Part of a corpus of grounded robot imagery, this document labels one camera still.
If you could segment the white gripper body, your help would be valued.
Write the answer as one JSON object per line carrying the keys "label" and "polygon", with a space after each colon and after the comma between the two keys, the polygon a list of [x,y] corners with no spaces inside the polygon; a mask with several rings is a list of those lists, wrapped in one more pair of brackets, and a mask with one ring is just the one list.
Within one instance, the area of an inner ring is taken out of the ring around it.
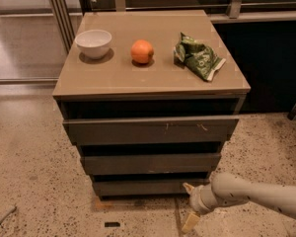
{"label": "white gripper body", "polygon": [[221,199],[211,190],[210,185],[192,187],[188,193],[189,205],[201,215],[212,212],[221,202]]}

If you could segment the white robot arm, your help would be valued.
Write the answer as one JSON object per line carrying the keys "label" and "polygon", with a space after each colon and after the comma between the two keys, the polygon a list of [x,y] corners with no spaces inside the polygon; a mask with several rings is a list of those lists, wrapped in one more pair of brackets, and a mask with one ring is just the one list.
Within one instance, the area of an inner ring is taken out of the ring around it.
{"label": "white robot arm", "polygon": [[248,201],[296,220],[296,186],[255,183],[230,173],[219,173],[207,185],[194,187],[183,183],[189,194],[192,212],[182,227],[188,233],[200,216],[218,207],[230,207]]}

